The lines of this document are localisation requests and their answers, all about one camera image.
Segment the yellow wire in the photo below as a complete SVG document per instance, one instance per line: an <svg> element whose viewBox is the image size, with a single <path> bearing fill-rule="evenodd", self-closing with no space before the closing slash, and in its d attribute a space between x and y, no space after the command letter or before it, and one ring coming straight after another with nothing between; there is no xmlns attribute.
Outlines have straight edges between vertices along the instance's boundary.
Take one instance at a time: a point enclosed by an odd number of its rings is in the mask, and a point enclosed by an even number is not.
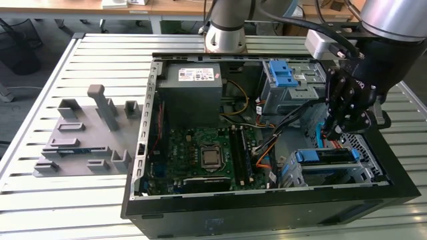
<svg viewBox="0 0 427 240"><path fill-rule="evenodd" d="M242 93L245 95L245 99L246 99L246 104L245 104L245 107L242 108L242 110L219 114L223 116L233 116L233 115L238 115L238 114L243 113L247 110L249 105L250 105L250 98L249 98L246 91L243 90L243 88L239 86L239 84L237 82L234 82L233 80L227 80L227 82L231 82L238 87L238 89L242 91Z"/></svg>

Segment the blue drive bracket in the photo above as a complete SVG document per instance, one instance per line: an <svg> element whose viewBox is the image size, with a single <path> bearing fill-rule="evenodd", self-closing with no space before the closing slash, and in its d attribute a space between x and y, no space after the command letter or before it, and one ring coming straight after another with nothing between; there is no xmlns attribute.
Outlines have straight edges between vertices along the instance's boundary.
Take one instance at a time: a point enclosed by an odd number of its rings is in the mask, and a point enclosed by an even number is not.
<svg viewBox="0 0 427 240"><path fill-rule="evenodd" d="M294 79L293 69L286 61L270 61L270 71L275 79L277 87L298 87L299 82Z"/></svg>

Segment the chair leg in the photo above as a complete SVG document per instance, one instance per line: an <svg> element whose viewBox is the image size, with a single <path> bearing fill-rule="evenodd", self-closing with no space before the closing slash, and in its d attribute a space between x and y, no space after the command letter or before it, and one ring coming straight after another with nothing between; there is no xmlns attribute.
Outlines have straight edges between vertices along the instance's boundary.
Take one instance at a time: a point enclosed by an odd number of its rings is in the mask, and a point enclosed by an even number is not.
<svg viewBox="0 0 427 240"><path fill-rule="evenodd" d="M0 83L0 101L10 103L14 101L14 95Z"/></svg>
<svg viewBox="0 0 427 240"><path fill-rule="evenodd" d="M64 25L64 19L55 19L56 22L56 26L62 29L63 27L66 27Z"/></svg>
<svg viewBox="0 0 427 240"><path fill-rule="evenodd" d="M102 20L99 21L100 32L102 32L103 34L108 34L110 31L104 28L104 26L106 26L106 19L102 19Z"/></svg>

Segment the power supply label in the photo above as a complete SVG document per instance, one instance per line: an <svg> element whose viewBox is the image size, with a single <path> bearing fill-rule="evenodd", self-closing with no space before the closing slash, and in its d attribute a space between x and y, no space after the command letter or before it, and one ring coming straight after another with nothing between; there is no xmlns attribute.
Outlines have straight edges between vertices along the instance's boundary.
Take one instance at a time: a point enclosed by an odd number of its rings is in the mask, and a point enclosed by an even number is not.
<svg viewBox="0 0 427 240"><path fill-rule="evenodd" d="M182 68L179 70L179 81L214 81L214 68Z"/></svg>

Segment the metal workbench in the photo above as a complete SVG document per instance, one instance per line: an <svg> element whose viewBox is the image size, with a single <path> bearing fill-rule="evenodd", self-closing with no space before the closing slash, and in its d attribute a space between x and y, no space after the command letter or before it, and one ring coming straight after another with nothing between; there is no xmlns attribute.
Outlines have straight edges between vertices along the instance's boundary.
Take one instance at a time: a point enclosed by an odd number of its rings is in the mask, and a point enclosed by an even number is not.
<svg viewBox="0 0 427 240"><path fill-rule="evenodd" d="M307 53L302 37L249 36L247 48L250 53ZM152 52L203 52L203 39L197 35L87 34L71 40L0 161L0 239L144 239L131 221L120 219L126 175L35 178L32 172L60 116L62 99L95 105L87 87L103 84L116 105L127 100L143 103ZM393 119L383 136L423 196L349 225L217 239L427 239L426 107L401 84L391 89L383 109Z"/></svg>

